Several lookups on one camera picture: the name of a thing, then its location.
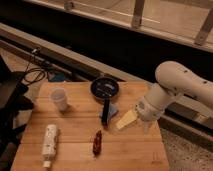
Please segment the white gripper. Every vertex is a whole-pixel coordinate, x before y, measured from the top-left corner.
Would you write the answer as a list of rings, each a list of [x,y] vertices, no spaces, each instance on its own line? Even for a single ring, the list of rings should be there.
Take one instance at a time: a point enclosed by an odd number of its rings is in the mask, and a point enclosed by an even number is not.
[[[127,128],[132,125],[139,116],[140,119],[143,121],[143,133],[147,134],[152,126],[152,122],[158,120],[163,113],[163,110],[159,110],[153,107],[145,98],[141,98],[136,104],[135,110],[129,110],[128,112],[126,112],[116,123],[116,127],[118,130]]]

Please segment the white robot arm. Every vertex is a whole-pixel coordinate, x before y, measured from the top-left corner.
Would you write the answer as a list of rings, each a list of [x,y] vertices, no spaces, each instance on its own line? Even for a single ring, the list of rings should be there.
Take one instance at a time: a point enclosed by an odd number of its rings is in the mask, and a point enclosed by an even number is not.
[[[196,75],[184,65],[175,61],[163,62],[156,68],[155,78],[157,82],[116,123],[118,130],[140,118],[143,131],[147,133],[151,125],[161,118],[165,109],[184,94],[195,97],[213,110],[213,82]]]

